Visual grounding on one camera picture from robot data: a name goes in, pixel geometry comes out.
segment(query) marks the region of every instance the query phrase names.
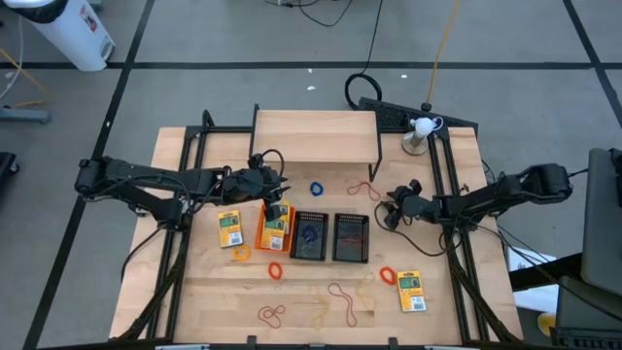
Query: floor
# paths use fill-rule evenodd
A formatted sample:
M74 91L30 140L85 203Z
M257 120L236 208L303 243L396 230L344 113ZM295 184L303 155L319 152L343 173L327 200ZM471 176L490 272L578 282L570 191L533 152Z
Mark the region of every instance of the floor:
M24 344L61 241L65 237L66 247L73 237L65 235L68 223L71 232L80 214L38 344L107 338L135 218L118 203L89 204L84 213L74 207L80 158L96 150L149 163L160 127L197 124L205 108L220 125L250 124L256 102L265 109L347 110L343 84L367 57L378 6L377 0L357 0L338 25L324 28L298 9L260 0L103 3L99 16L117 49L101 72L72 69L24 24L24 67L50 92L52 121L0 123L0 150L17 154L21 163L0 196L0 338L7 349ZM325 0L307 11L330 21L345 4ZM384 3L372 61L385 68L368 73L385 101L415 108L423 102L452 4ZM569 7L587 33L587 51ZM616 0L464 1L442 55L458 63L441 66L433 110L479 123L482 157L495 172L542 162L576 171L586 166L591 148L622 148L615 95L622 88L621 11ZM0 19L0 46L17 56L17 18L0 9ZM135 62L134 69L122 69L126 61ZM176 69L170 62L188 64ZM11 72L4 58L0 68L3 87ZM373 96L363 84L352 89L353 96ZM39 97L19 79L2 104ZM109 137L97 143L102 130ZM500 224L542 253L579 252L585 177L572 183L568 201L523 205Z

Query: black tray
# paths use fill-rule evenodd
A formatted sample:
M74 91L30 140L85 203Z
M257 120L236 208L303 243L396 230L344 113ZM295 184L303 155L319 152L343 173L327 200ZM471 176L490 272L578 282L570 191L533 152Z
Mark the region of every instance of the black tray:
M326 259L328 214L296 211L290 258L323 261Z
M367 263L369 257L369 217L335 214L332 259L336 262Z

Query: wooden shelf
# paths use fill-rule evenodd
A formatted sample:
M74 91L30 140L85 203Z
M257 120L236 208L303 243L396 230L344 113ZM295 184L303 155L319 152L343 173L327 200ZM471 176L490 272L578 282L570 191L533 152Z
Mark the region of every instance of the wooden shelf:
M380 158L375 112L256 110L252 153L277 149L286 162L375 164ZM266 161L278 161L275 154Z

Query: yellow cable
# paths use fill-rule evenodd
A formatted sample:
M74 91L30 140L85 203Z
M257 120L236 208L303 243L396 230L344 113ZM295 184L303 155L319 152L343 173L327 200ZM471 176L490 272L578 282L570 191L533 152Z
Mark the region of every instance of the yellow cable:
M24 77L28 78L28 80L30 82L32 82L32 84L34 84L45 95L45 99L44 100L21 102L21 103L18 103L16 105L14 105L13 108L26 107L26 106L36 106L36 105L48 103L48 91L46 90L46 88L43 87L43 85L41 85L39 82L37 82L36 79L32 78L32 76L30 76L30 74L28 74L28 72L26 72L25 70L21 69L21 67L19 67L17 62L15 62L15 60L6 51L4 51L4 49L0 48L0 53L3 54L5 57L7 57L7 59L11 62L11 64L13 64L16 67L16 69L21 74L24 75Z
M440 41L440 46L438 47L438 51L436 52L436 60L434 61L434 68L432 69L432 78L430 79L430 89L428 90L428 98L426 102L430 103L430 99L432 98L432 92L434 90L434 78L436 77L436 68L438 67L438 61L440 60L440 53L443 51L443 47L445 46L445 42L447 41L447 37L449 36L449 32L451 31L451 26L454 24L454 19L456 18L456 14L458 13L458 9L460 8L460 0L454 1L454 7L451 10L451 16L449 17L449 21L445 26L445 32L443 33L443 39Z

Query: white container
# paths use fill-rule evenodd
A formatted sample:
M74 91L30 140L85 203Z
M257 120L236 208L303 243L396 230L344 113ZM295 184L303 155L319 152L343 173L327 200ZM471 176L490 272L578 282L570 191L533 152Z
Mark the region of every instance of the white container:
M5 3L28 19L81 71L106 68L115 42L86 0L5 0Z

